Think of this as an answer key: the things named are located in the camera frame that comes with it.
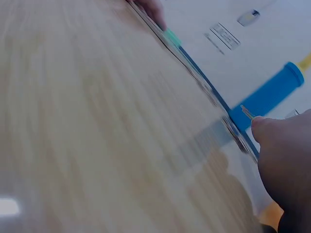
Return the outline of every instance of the blue handle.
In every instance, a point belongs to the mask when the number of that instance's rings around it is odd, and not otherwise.
[[[264,116],[303,82],[303,74],[299,68],[289,62],[273,78],[230,110],[229,116],[240,131],[245,131],[251,125],[251,119],[244,114],[241,105],[255,116]]]

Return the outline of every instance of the green tip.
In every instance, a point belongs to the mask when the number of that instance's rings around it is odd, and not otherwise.
[[[170,40],[176,47],[179,47],[181,45],[181,40],[178,39],[178,37],[168,28],[164,32],[164,36]]]

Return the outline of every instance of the orange object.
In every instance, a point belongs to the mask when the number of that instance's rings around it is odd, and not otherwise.
[[[272,202],[259,216],[259,221],[262,224],[272,226],[277,230],[278,223],[284,211],[276,202]]]

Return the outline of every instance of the blue strip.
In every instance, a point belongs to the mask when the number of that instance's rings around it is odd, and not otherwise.
[[[187,52],[183,49],[183,47],[179,46],[178,47],[179,50],[184,54],[184,56],[189,60],[189,62],[193,65],[193,67],[199,72],[199,74],[204,78],[204,80],[208,83],[208,85],[211,87],[212,92],[214,93],[214,95],[216,96],[216,98],[218,99],[218,101],[220,102],[220,104],[224,107],[224,109],[229,113],[229,111],[231,110],[229,108],[229,106],[227,105],[227,103],[225,102],[225,100],[221,97],[221,95],[218,93],[218,91],[216,90],[216,88],[213,86],[213,84],[210,82],[210,80],[208,80],[208,78],[205,76],[205,74],[203,73],[203,71],[199,68],[199,66],[194,62],[194,60],[189,56],[189,54],[187,54]],[[259,157],[259,153],[258,150],[256,149],[255,145],[253,144],[252,140],[249,138],[249,136],[247,135],[246,131],[239,131],[240,134],[244,137],[245,141],[247,142],[247,144],[249,145],[249,147],[252,149],[254,155],[256,156],[256,158],[258,159]]]
[[[227,103],[224,101],[224,99],[221,97],[221,95],[218,93],[216,88],[213,86],[213,84],[208,80],[208,78],[205,76],[205,74],[202,72],[202,70],[198,67],[198,65],[194,62],[194,60],[187,54],[187,52],[183,49],[183,47],[179,46],[179,50],[184,54],[184,56],[190,61],[190,63],[194,66],[194,68],[199,72],[199,74],[204,78],[204,80],[208,83],[208,85],[211,87],[214,95],[218,99],[218,101],[222,104],[224,109],[229,112],[230,108],[227,105]]]

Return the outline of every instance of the light wood grain surface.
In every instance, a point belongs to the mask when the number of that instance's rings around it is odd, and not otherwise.
[[[0,0],[1,232],[256,232],[213,133],[186,143],[221,113],[128,7]]]

